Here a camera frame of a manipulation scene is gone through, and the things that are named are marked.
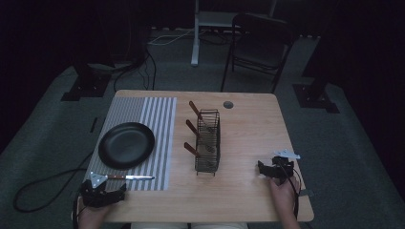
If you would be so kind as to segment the grey white striped placemat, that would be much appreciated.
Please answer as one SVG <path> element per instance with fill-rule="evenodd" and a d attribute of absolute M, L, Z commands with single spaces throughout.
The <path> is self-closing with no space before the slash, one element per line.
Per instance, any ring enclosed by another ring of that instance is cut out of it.
<path fill-rule="evenodd" d="M 115 191 L 123 183 L 126 183 L 128 191 L 166 190 L 170 177 L 176 106 L 176 97 L 114 98 L 101 129 L 85 178 L 89 178 L 91 172 L 100 175 L 153 176 L 153 180 L 145 181 L 109 179 L 106 189 Z M 140 165 L 131 169 L 115 170 L 109 168 L 100 160 L 98 144 L 110 129 L 127 122 L 137 122 L 147 126 L 154 134 L 155 146 L 152 154 Z"/>

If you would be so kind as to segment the wooden-handled utensil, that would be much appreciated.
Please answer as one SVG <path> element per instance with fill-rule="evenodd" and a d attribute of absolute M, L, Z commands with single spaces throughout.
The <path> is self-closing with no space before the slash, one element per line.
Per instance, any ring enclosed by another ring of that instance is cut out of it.
<path fill-rule="evenodd" d="M 216 151 L 216 138 L 206 127 L 195 127 L 194 124 L 187 119 L 185 121 L 187 127 L 196 136 L 196 149 L 203 147 L 207 152 L 214 153 Z"/>
<path fill-rule="evenodd" d="M 205 167 L 205 168 L 214 168 L 215 167 L 214 159 L 212 156 L 200 154 L 188 142 L 185 142 L 183 144 L 183 147 L 195 156 L 197 167 Z"/>
<path fill-rule="evenodd" d="M 209 127 L 207 125 L 207 123 L 203 120 L 203 116 L 201 115 L 200 111 L 197 109 L 196 105 L 194 104 L 193 101 L 189 101 L 188 102 L 189 106 L 191 107 L 191 109 L 193 110 L 193 112 L 196 114 L 198 120 L 203 124 L 203 126 L 205 127 L 205 129 L 210 132 L 210 133 L 214 133 L 214 129 Z"/>

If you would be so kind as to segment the black folding chair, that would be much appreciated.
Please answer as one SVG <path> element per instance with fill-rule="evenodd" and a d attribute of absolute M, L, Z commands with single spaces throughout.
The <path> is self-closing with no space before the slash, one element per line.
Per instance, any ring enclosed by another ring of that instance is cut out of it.
<path fill-rule="evenodd" d="M 224 90 L 228 67 L 234 70 L 239 66 L 273 75 L 270 88 L 273 94 L 299 33 L 289 22 L 251 13 L 235 15 L 231 29 L 221 91 Z"/>

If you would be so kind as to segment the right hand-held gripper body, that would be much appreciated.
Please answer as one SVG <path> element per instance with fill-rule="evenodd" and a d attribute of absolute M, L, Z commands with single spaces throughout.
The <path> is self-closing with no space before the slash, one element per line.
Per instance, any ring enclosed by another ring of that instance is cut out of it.
<path fill-rule="evenodd" d="M 275 151 L 272 158 L 272 175 L 279 179 L 279 183 L 283 184 L 288 178 L 293 176 L 294 173 L 294 159 L 300 159 L 301 156 L 285 149 L 282 151 Z"/>

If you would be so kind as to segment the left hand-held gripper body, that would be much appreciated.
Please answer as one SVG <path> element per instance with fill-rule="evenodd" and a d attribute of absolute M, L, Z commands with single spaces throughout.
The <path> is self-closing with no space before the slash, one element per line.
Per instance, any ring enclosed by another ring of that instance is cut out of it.
<path fill-rule="evenodd" d="M 115 202 L 114 195 L 105 191 L 108 177 L 94 172 L 80 186 L 79 192 L 85 206 L 104 207 Z"/>

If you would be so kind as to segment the black stand with base plate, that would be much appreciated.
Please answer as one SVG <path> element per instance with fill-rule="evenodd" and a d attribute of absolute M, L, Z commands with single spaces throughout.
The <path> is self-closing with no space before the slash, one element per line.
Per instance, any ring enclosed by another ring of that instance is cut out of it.
<path fill-rule="evenodd" d="M 78 101 L 81 97 L 102 97 L 110 75 L 95 73 L 90 64 L 114 66 L 101 26 L 96 0 L 65 0 L 64 19 L 66 52 L 77 74 L 72 88 L 62 101 Z"/>
<path fill-rule="evenodd" d="M 310 85 L 294 84 L 293 89 L 301 108 L 325 109 L 328 113 L 338 114 L 336 105 L 325 93 L 328 78 L 324 75 L 329 61 L 327 60 L 328 30 L 340 0 L 311 0 L 315 5 L 315 17 L 318 43 L 309 58 L 302 76 L 313 79 Z"/>

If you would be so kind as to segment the person's right hand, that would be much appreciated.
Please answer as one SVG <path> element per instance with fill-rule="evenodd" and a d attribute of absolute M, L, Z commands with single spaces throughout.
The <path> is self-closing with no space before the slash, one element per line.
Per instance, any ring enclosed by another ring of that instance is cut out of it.
<path fill-rule="evenodd" d="M 277 185 L 275 178 L 269 178 L 268 183 L 273 204 L 279 219 L 281 221 L 296 219 L 294 215 L 294 206 L 296 191 L 299 188 L 299 181 L 295 177 L 292 177 L 290 181 Z"/>

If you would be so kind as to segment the black round plate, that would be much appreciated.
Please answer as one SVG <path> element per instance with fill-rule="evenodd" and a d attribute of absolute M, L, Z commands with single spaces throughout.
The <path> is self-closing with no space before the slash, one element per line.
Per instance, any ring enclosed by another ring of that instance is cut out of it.
<path fill-rule="evenodd" d="M 108 167 L 127 170 L 140 165 L 153 152 L 155 136 L 144 124 L 126 122 L 109 130 L 98 144 L 98 156 Z"/>

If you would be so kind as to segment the wooden-handled table knife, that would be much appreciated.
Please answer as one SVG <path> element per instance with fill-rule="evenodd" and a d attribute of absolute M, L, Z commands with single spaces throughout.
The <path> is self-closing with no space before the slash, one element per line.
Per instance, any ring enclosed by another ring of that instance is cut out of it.
<path fill-rule="evenodd" d="M 153 176 L 135 176 L 135 175 L 106 175 L 108 179 L 127 179 L 127 180 L 153 180 Z"/>

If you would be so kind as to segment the white desk frame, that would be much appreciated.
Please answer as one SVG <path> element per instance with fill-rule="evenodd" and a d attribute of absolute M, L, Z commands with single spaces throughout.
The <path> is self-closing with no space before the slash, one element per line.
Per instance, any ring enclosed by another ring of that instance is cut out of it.
<path fill-rule="evenodd" d="M 201 34 L 200 28 L 201 27 L 230 28 L 232 24 L 232 19 L 235 15 L 236 12 L 200 10 L 200 0 L 195 0 L 194 40 L 191 55 L 192 67 L 197 67 L 199 65 L 200 34 Z"/>

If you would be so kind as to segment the person's left hand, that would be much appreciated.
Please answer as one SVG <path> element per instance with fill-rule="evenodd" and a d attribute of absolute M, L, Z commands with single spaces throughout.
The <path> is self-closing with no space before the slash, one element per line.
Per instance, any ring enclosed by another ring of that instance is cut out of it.
<path fill-rule="evenodd" d="M 82 198 L 78 199 L 78 227 L 80 229 L 97 229 L 111 210 L 111 206 L 100 208 L 86 207 Z"/>

